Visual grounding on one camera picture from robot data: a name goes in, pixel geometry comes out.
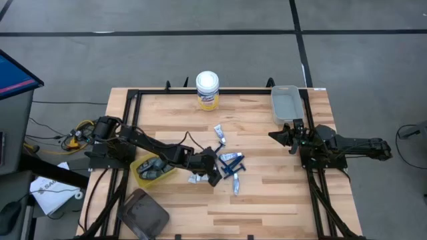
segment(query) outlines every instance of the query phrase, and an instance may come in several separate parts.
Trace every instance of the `yellow bowl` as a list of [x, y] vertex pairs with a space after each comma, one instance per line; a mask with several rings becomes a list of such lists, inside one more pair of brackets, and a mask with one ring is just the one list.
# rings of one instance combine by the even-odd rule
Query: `yellow bowl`
[[165, 177], [167, 177], [168, 175], [170, 175], [171, 173], [174, 173], [176, 171], [176, 168], [172, 169], [171, 171], [168, 171], [167, 173], [163, 174], [162, 176], [154, 179], [154, 180], [145, 180], [145, 179], [141, 179], [139, 177], [138, 172], [136, 171], [136, 169], [141, 166], [142, 163], [144, 163], [145, 161], [152, 159], [153, 157], [159, 157], [154, 153], [148, 153], [147, 155], [144, 155], [142, 157], [140, 157], [139, 159], [133, 161], [131, 163], [131, 165], [129, 166], [129, 168], [131, 169], [133, 176], [135, 177], [135, 180], [138, 182], [138, 185], [140, 187], [145, 187], [148, 188], [150, 186], [152, 186], [154, 183], [157, 183], [159, 180], [164, 179]]

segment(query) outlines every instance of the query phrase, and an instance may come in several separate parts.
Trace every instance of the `wooden table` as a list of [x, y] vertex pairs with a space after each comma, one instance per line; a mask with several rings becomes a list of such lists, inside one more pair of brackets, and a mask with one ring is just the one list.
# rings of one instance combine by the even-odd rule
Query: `wooden table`
[[[106, 115], [122, 117], [128, 88], [113, 88]], [[315, 125], [335, 129], [334, 118], [324, 89], [308, 89]], [[188, 183], [189, 171], [178, 169], [146, 191], [170, 214], [170, 220], [158, 239], [316, 239], [312, 204], [306, 172], [299, 155], [290, 155], [268, 137], [277, 131], [272, 119], [269, 95], [221, 95], [220, 107], [207, 112], [198, 107], [195, 95], [143, 95], [138, 125], [150, 136], [166, 143], [181, 140], [186, 131], [202, 146], [218, 146], [214, 126], [221, 123], [227, 146], [220, 153], [241, 151], [247, 171], [240, 172], [240, 193], [233, 194], [232, 178], [216, 187], [208, 183]], [[197, 147], [186, 140], [184, 145]], [[137, 157], [147, 151], [137, 150]], [[84, 223], [89, 194], [103, 170], [91, 173], [80, 223]], [[111, 170], [95, 190], [88, 213], [89, 225], [105, 206]], [[356, 234], [361, 235], [356, 207], [347, 177], [335, 169], [326, 171], [330, 198], [338, 215]], [[129, 176], [127, 195], [138, 188]], [[322, 209], [325, 234], [327, 221]], [[107, 235], [112, 235], [117, 209], [109, 218]], [[136, 236], [121, 224], [120, 239]]]

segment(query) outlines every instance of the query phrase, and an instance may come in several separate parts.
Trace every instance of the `gray floor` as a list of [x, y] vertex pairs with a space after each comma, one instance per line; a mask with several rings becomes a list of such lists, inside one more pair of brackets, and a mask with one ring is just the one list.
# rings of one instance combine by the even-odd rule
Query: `gray floor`
[[[302, 29], [427, 29], [422, 0], [296, 2]], [[14, 0], [0, 22], [2, 32], [292, 28], [286, 0]], [[399, 126], [427, 119], [427, 35], [317, 35], [304, 41], [313, 84], [328, 88], [341, 134], [382, 137], [393, 145]], [[0, 48], [44, 80], [34, 94], [42, 101], [106, 102], [111, 87], [159, 87], [167, 80], [180, 86], [206, 69], [218, 73], [222, 86], [263, 86], [268, 77], [304, 86], [293, 35], [1, 37]], [[105, 106], [33, 104], [31, 116], [65, 133], [104, 111]], [[51, 134], [32, 123], [27, 132]], [[419, 137], [400, 145], [407, 160], [427, 167]], [[396, 156], [385, 163], [350, 162], [363, 232], [373, 239], [425, 239], [426, 171], [405, 165], [392, 148]], [[81, 155], [42, 157], [73, 163]], [[73, 237], [78, 216], [40, 218], [35, 238]]]

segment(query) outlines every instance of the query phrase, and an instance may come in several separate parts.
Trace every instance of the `small tube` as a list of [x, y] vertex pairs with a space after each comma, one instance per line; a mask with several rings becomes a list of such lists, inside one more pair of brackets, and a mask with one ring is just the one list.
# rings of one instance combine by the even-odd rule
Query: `small tube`
[[216, 135], [221, 139], [222, 144], [226, 144], [226, 138], [224, 137], [224, 132], [221, 130], [221, 124], [218, 124], [214, 127]]
[[234, 190], [235, 196], [239, 194], [239, 187], [240, 187], [240, 182], [239, 182], [238, 174], [234, 173], [233, 190]]
[[220, 158], [222, 161], [229, 161], [240, 156], [242, 156], [242, 153], [226, 153], [226, 154], [221, 154]]

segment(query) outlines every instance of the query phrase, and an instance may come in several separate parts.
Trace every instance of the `computer screen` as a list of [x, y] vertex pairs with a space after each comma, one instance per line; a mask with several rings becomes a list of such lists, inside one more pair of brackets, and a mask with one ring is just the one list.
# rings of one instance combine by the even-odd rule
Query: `computer screen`
[[0, 50], [0, 99], [43, 86], [43, 82]]

